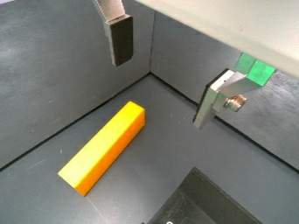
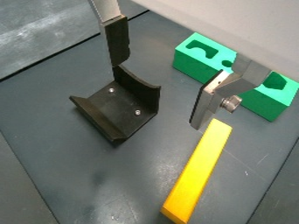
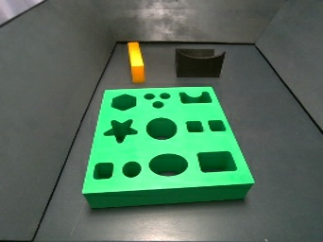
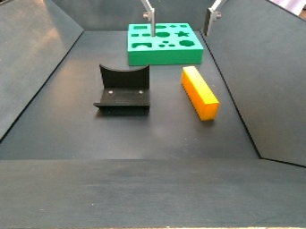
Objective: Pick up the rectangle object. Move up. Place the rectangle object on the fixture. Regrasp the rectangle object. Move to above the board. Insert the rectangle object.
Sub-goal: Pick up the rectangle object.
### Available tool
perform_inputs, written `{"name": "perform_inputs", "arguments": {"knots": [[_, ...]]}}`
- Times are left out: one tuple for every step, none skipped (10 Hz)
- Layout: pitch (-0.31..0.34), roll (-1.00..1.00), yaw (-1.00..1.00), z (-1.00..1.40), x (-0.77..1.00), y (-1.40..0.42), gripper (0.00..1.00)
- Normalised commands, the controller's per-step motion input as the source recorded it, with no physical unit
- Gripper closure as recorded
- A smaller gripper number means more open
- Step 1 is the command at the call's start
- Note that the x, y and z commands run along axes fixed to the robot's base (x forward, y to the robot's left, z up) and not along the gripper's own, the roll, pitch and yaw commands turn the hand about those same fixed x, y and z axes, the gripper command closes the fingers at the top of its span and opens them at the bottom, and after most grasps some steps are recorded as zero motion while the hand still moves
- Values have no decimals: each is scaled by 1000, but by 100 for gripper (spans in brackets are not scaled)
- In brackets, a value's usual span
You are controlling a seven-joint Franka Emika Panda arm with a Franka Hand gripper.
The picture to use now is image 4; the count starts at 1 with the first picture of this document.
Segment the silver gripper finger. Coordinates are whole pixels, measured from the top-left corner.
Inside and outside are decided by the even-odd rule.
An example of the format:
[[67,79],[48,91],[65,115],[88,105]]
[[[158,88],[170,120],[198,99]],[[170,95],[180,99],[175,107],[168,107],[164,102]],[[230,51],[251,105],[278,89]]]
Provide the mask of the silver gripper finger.
[[206,22],[204,22],[204,35],[210,35],[210,29],[212,23],[220,18],[220,8],[222,0],[215,0],[214,4],[211,7],[207,8],[207,14],[206,14]]
[[146,12],[143,13],[143,17],[151,23],[151,35],[155,36],[155,9],[148,0],[142,0],[142,5],[146,9]]

